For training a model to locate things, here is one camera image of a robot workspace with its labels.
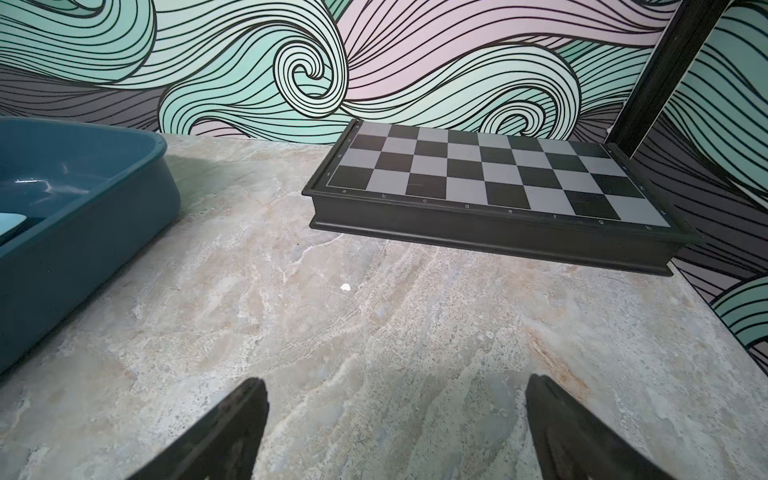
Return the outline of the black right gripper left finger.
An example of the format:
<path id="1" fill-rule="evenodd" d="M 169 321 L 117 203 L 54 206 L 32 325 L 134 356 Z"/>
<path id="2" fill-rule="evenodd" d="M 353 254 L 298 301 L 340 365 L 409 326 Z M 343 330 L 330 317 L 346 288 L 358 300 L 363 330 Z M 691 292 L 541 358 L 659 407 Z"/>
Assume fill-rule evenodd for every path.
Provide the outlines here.
<path id="1" fill-rule="evenodd" d="M 269 414 L 260 378 L 248 378 L 133 479 L 250 479 Z"/>

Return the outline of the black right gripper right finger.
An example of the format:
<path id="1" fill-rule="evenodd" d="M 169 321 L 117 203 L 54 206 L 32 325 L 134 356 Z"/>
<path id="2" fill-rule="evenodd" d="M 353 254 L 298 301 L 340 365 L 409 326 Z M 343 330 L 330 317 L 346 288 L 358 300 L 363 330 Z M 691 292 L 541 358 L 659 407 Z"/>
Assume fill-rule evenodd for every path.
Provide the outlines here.
<path id="1" fill-rule="evenodd" d="M 544 479 L 669 479 L 546 375 L 530 376 L 527 419 Z"/>

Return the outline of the teal plastic storage box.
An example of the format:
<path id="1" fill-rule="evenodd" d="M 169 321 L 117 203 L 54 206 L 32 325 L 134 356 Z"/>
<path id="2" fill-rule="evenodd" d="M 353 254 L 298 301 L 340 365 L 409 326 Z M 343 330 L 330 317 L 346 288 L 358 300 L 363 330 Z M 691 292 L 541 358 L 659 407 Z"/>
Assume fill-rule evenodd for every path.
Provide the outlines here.
<path id="1" fill-rule="evenodd" d="M 173 220 L 180 193 L 154 132 L 4 117 L 1 368 L 8 370 Z"/>

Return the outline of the light blue shovel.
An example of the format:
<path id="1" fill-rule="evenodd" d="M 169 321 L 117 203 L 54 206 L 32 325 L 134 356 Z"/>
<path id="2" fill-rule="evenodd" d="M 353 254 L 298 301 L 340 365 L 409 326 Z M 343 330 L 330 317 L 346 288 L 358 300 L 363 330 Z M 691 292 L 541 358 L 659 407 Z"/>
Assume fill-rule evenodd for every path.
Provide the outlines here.
<path id="1" fill-rule="evenodd" d="M 17 213 L 0 213 L 0 236 L 2 238 L 13 235 L 14 232 L 26 221 L 27 217 Z"/>

